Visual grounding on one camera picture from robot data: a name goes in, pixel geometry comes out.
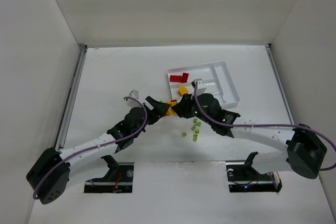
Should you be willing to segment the yellow and red lego stack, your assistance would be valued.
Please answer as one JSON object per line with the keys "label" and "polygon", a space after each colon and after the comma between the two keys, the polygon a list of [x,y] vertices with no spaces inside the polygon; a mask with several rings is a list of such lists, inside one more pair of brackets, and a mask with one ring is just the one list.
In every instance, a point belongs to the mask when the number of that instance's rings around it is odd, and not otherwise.
{"label": "yellow and red lego stack", "polygon": [[177,100],[171,100],[171,101],[165,101],[166,104],[168,104],[170,107],[168,111],[166,112],[166,116],[173,116],[176,114],[176,112],[172,109],[173,106],[178,104]]}

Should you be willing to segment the yellow rounded lego piece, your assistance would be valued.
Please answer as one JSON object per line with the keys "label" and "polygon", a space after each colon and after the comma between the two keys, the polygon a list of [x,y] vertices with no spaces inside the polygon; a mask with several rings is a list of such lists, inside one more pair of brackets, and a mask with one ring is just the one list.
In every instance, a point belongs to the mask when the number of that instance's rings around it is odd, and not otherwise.
{"label": "yellow rounded lego piece", "polygon": [[189,90],[188,90],[188,88],[186,88],[185,86],[180,86],[179,88],[178,88],[178,94],[179,94],[179,96],[183,96],[183,95],[185,95],[185,94],[189,94]]}

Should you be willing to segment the red lego piece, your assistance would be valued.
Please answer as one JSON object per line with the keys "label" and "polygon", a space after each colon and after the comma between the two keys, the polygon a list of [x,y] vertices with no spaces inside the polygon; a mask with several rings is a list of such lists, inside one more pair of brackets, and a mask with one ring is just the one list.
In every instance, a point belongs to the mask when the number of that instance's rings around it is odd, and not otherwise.
{"label": "red lego piece", "polygon": [[182,73],[182,75],[170,75],[169,81],[170,82],[178,82],[178,83],[187,83],[189,77],[189,73]]}

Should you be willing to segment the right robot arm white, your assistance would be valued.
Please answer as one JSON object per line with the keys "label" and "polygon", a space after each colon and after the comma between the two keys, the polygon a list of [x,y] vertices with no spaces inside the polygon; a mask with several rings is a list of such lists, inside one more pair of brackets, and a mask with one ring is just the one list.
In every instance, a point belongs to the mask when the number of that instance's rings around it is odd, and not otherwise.
{"label": "right robot arm white", "polygon": [[251,152],[245,160],[246,166],[260,174],[290,171],[308,179],[318,177],[327,148],[318,132],[306,125],[257,124],[222,109],[217,99],[208,93],[197,97],[185,94],[172,109],[181,118],[200,119],[221,136],[251,140],[273,148],[269,153]]}

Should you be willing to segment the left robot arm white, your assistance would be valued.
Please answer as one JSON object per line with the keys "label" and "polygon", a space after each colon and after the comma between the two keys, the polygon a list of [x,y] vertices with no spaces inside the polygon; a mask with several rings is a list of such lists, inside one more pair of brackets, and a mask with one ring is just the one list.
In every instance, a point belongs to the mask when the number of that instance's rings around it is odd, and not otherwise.
{"label": "left robot arm white", "polygon": [[33,199],[43,205],[56,200],[74,182],[74,176],[94,161],[106,161],[111,168],[110,155],[130,146],[134,139],[145,132],[145,127],[164,117],[170,106],[150,96],[141,103],[136,98],[125,97],[137,103],[124,119],[98,138],[62,150],[45,149],[26,175],[33,189]]}

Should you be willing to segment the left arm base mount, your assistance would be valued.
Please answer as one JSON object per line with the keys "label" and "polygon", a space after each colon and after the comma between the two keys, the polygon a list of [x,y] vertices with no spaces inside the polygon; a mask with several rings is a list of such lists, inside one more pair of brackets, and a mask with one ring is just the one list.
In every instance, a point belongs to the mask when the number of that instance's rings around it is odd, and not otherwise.
{"label": "left arm base mount", "polygon": [[107,164],[104,176],[85,182],[86,194],[128,194],[133,191],[134,163],[118,163],[111,155],[101,159]]}

